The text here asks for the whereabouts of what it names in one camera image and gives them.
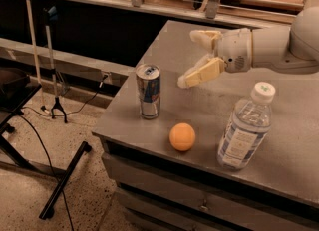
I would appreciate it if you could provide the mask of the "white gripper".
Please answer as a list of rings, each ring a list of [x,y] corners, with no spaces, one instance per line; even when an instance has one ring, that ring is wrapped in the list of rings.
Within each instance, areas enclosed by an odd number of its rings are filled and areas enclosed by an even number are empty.
[[[217,42],[218,57],[206,55],[197,61],[178,78],[180,88],[187,89],[214,80],[224,71],[239,73],[251,68],[252,32],[249,29],[230,30],[223,34],[214,30],[193,30],[189,36],[209,53],[214,51]]]

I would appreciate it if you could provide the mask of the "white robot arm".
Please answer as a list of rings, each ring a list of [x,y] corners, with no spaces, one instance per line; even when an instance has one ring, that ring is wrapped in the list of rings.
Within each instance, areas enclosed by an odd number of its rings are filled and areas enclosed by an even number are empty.
[[[319,70],[319,0],[304,0],[303,10],[289,26],[250,30],[193,30],[191,40],[207,54],[177,80],[183,89],[216,79],[221,73],[267,68],[282,74]]]

